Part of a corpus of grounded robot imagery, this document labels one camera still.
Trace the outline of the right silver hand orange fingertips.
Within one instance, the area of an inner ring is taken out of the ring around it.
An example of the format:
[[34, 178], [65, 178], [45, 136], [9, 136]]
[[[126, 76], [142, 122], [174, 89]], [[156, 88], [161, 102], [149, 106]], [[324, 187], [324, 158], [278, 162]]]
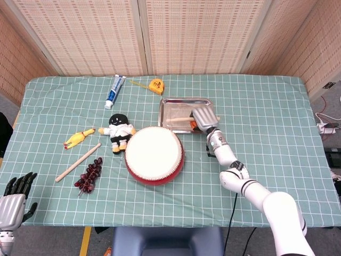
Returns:
[[218, 118], [210, 106], [194, 108], [190, 117], [194, 119], [190, 121], [190, 126], [193, 131], [210, 133], [214, 128], [218, 127]]

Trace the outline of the left silver hand black fingers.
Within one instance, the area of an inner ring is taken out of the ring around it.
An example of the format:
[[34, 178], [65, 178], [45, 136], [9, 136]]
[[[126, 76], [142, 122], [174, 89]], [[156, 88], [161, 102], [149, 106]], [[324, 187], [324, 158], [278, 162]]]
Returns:
[[29, 172], [22, 177], [14, 177], [7, 183], [1, 197], [1, 231], [15, 231], [34, 215], [37, 202], [26, 213], [25, 208], [36, 177], [37, 173]]

